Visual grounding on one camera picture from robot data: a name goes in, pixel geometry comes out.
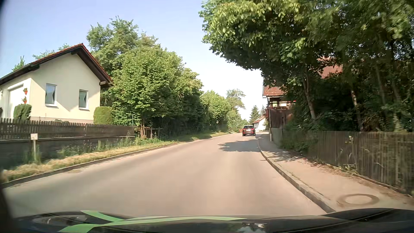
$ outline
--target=white building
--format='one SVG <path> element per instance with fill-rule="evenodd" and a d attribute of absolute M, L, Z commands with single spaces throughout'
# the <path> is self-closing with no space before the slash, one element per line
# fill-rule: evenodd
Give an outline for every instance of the white building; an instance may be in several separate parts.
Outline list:
<path fill-rule="evenodd" d="M 255 120 L 253 122 L 253 127 L 257 131 L 263 131 L 263 130 L 265 130 L 266 129 L 266 117 L 265 116 L 261 116 L 257 120 Z"/>
<path fill-rule="evenodd" d="M 31 120 L 93 123 L 101 87 L 110 85 L 105 70 L 78 44 L 0 78 L 0 117 L 13 118 L 14 108 L 26 100 Z"/>

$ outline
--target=white window frame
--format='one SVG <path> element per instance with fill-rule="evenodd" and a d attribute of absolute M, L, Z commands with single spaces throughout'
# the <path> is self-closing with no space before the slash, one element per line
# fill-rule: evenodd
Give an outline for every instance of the white window frame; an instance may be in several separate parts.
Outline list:
<path fill-rule="evenodd" d="M 85 108 L 79 106 L 79 93 L 81 91 L 86 92 L 86 107 Z M 78 92 L 78 107 L 79 107 L 79 109 L 82 109 L 82 110 L 89 110 L 89 91 L 79 89 L 79 92 Z"/>
<path fill-rule="evenodd" d="M 47 104 L 46 103 L 46 89 L 47 89 L 48 85 L 49 86 L 55 86 L 55 99 L 54 99 L 55 103 L 54 104 Z M 57 107 L 58 106 L 58 101 L 57 101 L 57 98 L 58 98 L 58 85 L 52 84 L 52 83 L 46 83 L 46 89 L 45 89 L 45 105 L 46 106 L 51 106 L 51 107 Z"/>

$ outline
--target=car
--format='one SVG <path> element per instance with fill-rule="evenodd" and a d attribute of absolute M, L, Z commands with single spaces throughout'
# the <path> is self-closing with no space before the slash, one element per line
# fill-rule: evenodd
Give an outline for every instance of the car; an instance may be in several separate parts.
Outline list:
<path fill-rule="evenodd" d="M 243 127 L 242 135 L 243 136 L 246 136 L 246 135 L 255 136 L 256 135 L 256 130 L 255 130 L 254 126 L 253 125 L 245 125 Z"/>
<path fill-rule="evenodd" d="M 414 211 L 350 209 L 323 215 L 233 215 L 128 217 L 100 211 L 44 213 L 9 220 L 16 232 L 413 232 Z"/>

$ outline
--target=trimmed shrub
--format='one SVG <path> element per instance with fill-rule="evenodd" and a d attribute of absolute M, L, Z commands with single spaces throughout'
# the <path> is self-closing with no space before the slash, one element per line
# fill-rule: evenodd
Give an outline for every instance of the trimmed shrub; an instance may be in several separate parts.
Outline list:
<path fill-rule="evenodd" d="M 30 120 L 30 112 L 30 104 L 19 104 L 14 108 L 13 118 L 19 120 Z"/>
<path fill-rule="evenodd" d="M 94 124 L 112 124 L 111 107 L 96 107 L 94 111 Z"/>

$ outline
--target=road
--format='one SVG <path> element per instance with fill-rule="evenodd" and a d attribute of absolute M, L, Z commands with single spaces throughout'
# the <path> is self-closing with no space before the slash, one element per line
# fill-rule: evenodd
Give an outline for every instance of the road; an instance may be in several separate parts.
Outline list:
<path fill-rule="evenodd" d="M 99 210 L 127 216 L 324 211 L 262 157 L 257 138 L 231 134 L 40 178 L 5 190 L 14 216 Z"/>

